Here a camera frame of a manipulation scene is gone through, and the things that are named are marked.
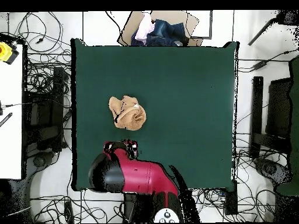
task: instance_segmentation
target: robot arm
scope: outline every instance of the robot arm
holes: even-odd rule
[[[128,143],[107,143],[89,172],[93,190],[153,195],[153,217],[150,222],[182,223],[179,190],[170,175],[163,165],[137,160],[136,155],[137,150],[132,150]],[[187,194],[184,192],[182,195],[185,199]]]

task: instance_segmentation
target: crumpled cloth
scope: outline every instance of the crumpled cloth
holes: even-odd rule
[[[109,109],[113,114],[114,124],[117,128],[136,131],[142,127],[147,119],[144,109],[134,97],[125,95],[122,100],[111,97]]]
[[[139,24],[138,31],[136,32],[135,39],[147,42],[147,34],[151,33],[155,29],[155,23],[152,23],[152,17],[149,13],[144,13],[144,17]]]

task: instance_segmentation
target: yellow object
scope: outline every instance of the yellow object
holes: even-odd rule
[[[0,42],[0,61],[7,61],[12,55],[12,49],[4,42]]]

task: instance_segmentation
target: button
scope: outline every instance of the button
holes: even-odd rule
[[[167,212],[167,211],[166,211],[166,212],[164,213],[164,217],[166,217],[166,218],[170,218],[170,217],[171,217],[171,215],[170,215],[170,213],[169,213],[169,212]]]

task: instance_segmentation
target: white table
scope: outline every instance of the white table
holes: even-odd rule
[[[11,65],[0,61],[1,104],[22,103],[22,45]],[[0,127],[0,179],[21,179],[22,167],[22,105],[8,107],[0,116],[2,121],[9,113],[12,117]]]

